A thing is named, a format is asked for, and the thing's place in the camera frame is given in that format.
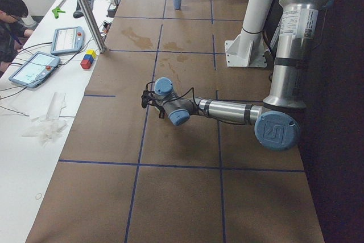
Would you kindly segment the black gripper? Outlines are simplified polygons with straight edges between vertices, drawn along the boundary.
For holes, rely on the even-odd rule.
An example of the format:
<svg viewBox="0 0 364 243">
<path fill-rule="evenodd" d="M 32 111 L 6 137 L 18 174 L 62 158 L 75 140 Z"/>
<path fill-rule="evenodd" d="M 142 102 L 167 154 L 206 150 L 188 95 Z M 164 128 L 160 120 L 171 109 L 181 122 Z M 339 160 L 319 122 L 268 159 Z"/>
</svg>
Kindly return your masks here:
<svg viewBox="0 0 364 243">
<path fill-rule="evenodd" d="M 148 105 L 155 106 L 155 97 L 153 91 L 144 90 L 141 99 L 141 106 L 143 109 L 145 109 Z"/>
</svg>

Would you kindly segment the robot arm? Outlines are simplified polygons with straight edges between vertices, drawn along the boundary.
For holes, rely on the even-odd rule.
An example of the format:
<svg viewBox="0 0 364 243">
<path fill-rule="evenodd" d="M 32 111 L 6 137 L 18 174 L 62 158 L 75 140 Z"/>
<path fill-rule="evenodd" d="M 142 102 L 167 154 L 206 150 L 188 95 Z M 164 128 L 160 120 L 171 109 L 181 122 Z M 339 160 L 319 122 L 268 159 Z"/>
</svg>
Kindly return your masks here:
<svg viewBox="0 0 364 243">
<path fill-rule="evenodd" d="M 208 100 L 179 95 L 166 77 L 154 81 L 142 93 L 142 107 L 157 108 L 176 126 L 192 115 L 224 123 L 252 125 L 258 142 L 274 151 L 297 145 L 299 119 L 305 111 L 302 86 L 313 48 L 319 12 L 330 0 L 278 0 L 283 9 L 275 32 L 277 48 L 269 95 L 263 105 Z M 272 0 L 249 0 L 241 33 L 225 42 L 228 67 L 265 67 L 263 31 Z"/>
</svg>

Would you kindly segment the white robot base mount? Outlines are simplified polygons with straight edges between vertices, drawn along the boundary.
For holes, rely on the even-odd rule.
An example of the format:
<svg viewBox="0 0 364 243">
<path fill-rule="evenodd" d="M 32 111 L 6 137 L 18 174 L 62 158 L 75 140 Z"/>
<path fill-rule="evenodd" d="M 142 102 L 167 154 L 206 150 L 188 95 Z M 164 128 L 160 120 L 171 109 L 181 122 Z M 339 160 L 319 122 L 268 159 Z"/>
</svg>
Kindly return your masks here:
<svg viewBox="0 0 364 243">
<path fill-rule="evenodd" d="M 228 67 L 267 67 L 264 56 L 263 29 L 272 0 L 249 0 L 241 33 L 225 41 Z"/>
</svg>

